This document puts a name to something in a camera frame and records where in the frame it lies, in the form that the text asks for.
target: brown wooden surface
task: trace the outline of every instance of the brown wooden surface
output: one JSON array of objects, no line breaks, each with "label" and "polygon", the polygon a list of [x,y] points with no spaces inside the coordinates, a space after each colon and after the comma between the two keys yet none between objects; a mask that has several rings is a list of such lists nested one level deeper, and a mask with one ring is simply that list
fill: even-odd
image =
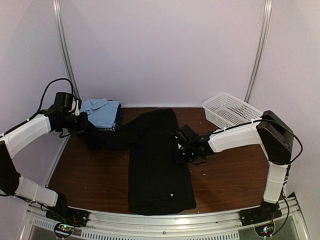
[{"label": "brown wooden surface", "polygon": [[[155,108],[125,108],[123,124]],[[175,108],[179,126],[188,124],[204,134],[215,126],[202,108]],[[97,211],[128,210],[129,150],[89,150],[71,136],[49,187],[64,193],[68,205]],[[197,208],[183,213],[209,213],[259,205],[268,174],[268,163],[258,145],[229,149],[208,157],[201,165],[189,164]]]}]

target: folded dark clothing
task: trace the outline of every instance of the folded dark clothing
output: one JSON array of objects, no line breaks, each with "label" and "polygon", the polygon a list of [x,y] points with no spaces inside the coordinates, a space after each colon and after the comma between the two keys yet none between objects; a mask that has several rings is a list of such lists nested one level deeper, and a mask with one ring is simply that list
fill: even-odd
[{"label": "folded dark clothing", "polygon": [[177,214],[196,207],[187,164],[176,164],[178,145],[172,133],[179,130],[172,109],[140,115],[115,132],[85,133],[90,148],[103,144],[115,150],[130,146],[128,206],[141,215]]}]

